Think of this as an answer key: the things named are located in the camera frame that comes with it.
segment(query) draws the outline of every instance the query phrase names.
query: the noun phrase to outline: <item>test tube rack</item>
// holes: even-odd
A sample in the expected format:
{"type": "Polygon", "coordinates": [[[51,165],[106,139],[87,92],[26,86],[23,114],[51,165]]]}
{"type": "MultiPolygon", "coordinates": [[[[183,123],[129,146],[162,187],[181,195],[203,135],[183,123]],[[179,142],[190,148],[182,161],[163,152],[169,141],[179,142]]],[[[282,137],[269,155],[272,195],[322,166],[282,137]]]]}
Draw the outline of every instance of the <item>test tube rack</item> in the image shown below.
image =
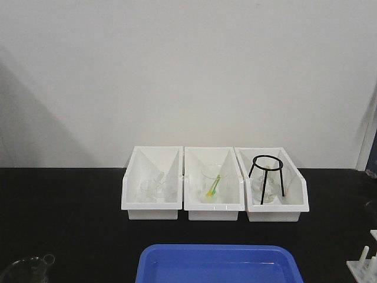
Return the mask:
{"type": "MultiPolygon", "coordinates": [[[[371,230],[377,241],[377,230],[371,230]]],[[[369,247],[365,246],[358,261],[347,261],[347,266],[358,283],[377,283],[377,255],[367,259],[369,247]]]]}

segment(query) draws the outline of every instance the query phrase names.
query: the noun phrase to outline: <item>blue plastic tray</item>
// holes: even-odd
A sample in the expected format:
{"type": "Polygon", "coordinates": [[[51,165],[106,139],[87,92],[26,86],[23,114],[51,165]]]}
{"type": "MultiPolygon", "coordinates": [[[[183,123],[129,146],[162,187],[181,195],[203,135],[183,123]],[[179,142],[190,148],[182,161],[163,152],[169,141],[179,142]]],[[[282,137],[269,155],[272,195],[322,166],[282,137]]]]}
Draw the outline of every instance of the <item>blue plastic tray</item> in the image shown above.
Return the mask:
{"type": "Polygon", "coordinates": [[[140,256],[136,283],[303,283],[278,246],[153,245],[140,256]]]}

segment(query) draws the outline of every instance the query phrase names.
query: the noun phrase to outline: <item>black countertop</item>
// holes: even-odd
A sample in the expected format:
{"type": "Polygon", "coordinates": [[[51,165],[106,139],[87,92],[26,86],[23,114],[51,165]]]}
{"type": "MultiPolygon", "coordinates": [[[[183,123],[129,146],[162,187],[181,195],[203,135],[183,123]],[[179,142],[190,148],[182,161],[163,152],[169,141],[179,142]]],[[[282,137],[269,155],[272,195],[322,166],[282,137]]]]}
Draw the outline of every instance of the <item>black countertop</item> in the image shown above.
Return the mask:
{"type": "Polygon", "coordinates": [[[125,169],[0,169],[0,269],[52,253],[50,281],[134,282],[143,249],[155,243],[277,245],[294,257],[303,280],[355,282],[346,260],[377,243],[377,181],[364,172],[302,169],[310,212],[298,222],[129,221],[121,211],[125,169]]]}

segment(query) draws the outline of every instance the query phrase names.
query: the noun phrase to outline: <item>white wall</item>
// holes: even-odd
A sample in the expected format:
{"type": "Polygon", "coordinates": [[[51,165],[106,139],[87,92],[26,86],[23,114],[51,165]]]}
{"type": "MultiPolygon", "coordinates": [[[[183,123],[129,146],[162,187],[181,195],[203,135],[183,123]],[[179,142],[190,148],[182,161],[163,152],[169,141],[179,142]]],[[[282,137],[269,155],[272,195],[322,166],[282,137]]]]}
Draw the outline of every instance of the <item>white wall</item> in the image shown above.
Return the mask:
{"type": "Polygon", "coordinates": [[[121,167],[134,145],[184,145],[355,168],[376,13],[372,0],[0,0],[0,166],[121,167]]]}

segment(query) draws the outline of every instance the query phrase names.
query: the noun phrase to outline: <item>transparent glass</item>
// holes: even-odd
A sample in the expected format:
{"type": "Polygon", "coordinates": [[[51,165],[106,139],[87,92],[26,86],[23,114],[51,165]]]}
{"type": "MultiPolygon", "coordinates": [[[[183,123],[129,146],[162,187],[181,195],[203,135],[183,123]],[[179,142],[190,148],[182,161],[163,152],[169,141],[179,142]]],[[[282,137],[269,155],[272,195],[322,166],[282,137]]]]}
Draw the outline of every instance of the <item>transparent glass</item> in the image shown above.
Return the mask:
{"type": "Polygon", "coordinates": [[[48,271],[55,262],[51,254],[30,256],[10,264],[0,275],[0,283],[49,283],[48,271]]]}
{"type": "MultiPolygon", "coordinates": [[[[264,174],[255,179],[252,183],[253,198],[260,203],[262,200],[264,174]]],[[[279,185],[275,184],[275,181],[267,175],[266,190],[264,192],[264,203],[273,202],[276,195],[279,192],[279,185]]]]}
{"type": "Polygon", "coordinates": [[[221,203],[221,190],[223,189],[226,173],[221,172],[222,165],[210,164],[201,169],[202,188],[200,197],[202,203],[221,203]]]}

